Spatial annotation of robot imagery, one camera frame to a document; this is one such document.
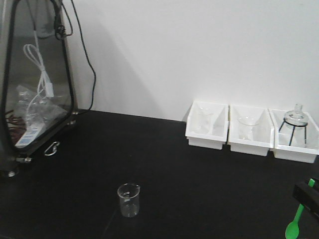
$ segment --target white wall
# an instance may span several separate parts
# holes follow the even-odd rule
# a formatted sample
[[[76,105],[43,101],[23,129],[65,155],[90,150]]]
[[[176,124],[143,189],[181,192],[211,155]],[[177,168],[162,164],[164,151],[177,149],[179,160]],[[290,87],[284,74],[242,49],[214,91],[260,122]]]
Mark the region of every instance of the white wall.
[[[195,99],[288,110],[302,103],[319,122],[317,0],[74,2],[98,76],[95,110],[186,120]],[[79,35],[69,44],[86,108],[92,73]]]

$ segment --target metal handle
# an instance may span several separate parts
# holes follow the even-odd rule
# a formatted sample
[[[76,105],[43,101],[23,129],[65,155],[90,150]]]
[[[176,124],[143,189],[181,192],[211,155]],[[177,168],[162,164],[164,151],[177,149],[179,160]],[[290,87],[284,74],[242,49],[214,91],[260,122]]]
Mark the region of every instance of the metal handle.
[[[54,143],[52,143],[44,152],[44,155],[45,156],[52,156],[52,155],[55,155],[58,151],[58,146],[60,145],[60,142],[56,141]]]

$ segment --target green plastic spoon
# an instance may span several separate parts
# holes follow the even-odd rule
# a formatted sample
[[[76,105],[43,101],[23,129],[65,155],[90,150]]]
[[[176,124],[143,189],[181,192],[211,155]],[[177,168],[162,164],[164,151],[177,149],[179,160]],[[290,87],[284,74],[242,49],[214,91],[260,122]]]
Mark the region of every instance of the green plastic spoon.
[[[309,180],[308,186],[313,187],[314,184],[315,184],[315,181],[314,179],[311,178]],[[291,223],[289,223],[289,225],[286,228],[286,232],[285,232],[286,239],[297,239],[299,235],[298,221],[300,219],[300,216],[303,210],[304,210],[304,206],[302,204],[299,204],[294,220]]]

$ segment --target flask stand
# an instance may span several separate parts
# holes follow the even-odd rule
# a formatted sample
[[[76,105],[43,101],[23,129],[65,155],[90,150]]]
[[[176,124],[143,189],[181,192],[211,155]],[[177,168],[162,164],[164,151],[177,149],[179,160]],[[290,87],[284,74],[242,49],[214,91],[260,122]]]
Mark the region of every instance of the flask stand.
[[[306,124],[306,125],[294,125],[294,124],[292,124],[292,123],[288,123],[287,121],[286,121],[286,118],[284,118],[284,121],[283,121],[283,123],[281,124],[281,126],[280,126],[280,128],[279,128],[279,132],[280,132],[280,130],[282,129],[282,127],[284,126],[284,123],[286,123],[286,124],[289,124],[289,125],[291,125],[292,127],[293,127],[293,132],[291,133],[291,137],[290,137],[290,141],[289,141],[289,146],[291,146],[291,142],[292,142],[292,140],[293,140],[293,136],[294,136],[294,133],[295,133],[295,128],[296,127],[303,127],[303,128],[305,128],[305,144],[307,144],[307,125],[308,125],[308,123]]]

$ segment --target white plastic tray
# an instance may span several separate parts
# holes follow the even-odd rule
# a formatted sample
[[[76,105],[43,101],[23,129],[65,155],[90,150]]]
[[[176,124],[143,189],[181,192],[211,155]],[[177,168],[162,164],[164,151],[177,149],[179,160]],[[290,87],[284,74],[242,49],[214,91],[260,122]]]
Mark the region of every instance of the white plastic tray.
[[[222,149],[228,124],[228,105],[194,101],[187,117],[188,144]]]
[[[287,111],[269,109],[269,112],[275,126],[275,147],[272,149],[275,158],[314,163],[319,154],[319,128],[311,116],[306,113],[309,117],[307,144],[304,140],[304,128],[296,128],[291,146],[289,146],[292,128],[284,124],[280,132],[278,131]]]
[[[274,127],[265,108],[230,106],[231,151],[266,156],[274,146]]]

